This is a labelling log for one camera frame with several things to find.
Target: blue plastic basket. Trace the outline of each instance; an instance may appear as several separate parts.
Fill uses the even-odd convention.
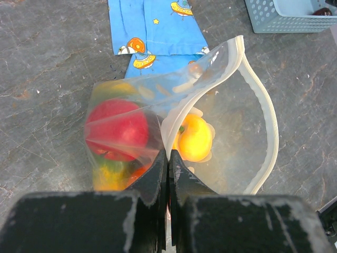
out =
[[[337,24],[325,0],[245,0],[254,33],[318,33]],[[313,16],[327,7],[333,16]]]

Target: bell pepper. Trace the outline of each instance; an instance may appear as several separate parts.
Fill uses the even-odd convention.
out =
[[[205,159],[212,147],[212,131],[207,122],[198,115],[188,114],[173,143],[183,160],[199,162]]]

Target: blue cloth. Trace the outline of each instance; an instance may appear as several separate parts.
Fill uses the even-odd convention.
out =
[[[133,54],[125,77],[176,71],[208,52],[186,0],[108,0],[114,54]]]

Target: plastic bag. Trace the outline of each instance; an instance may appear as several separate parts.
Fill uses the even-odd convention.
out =
[[[256,193],[279,138],[271,99],[243,37],[179,71],[96,84],[84,128],[95,190],[123,190],[165,148],[218,193]]]

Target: red object in basket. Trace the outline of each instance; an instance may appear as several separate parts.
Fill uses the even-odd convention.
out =
[[[89,115],[85,141],[94,153],[114,161],[132,161],[148,140],[148,125],[139,106],[123,99],[106,100]]]

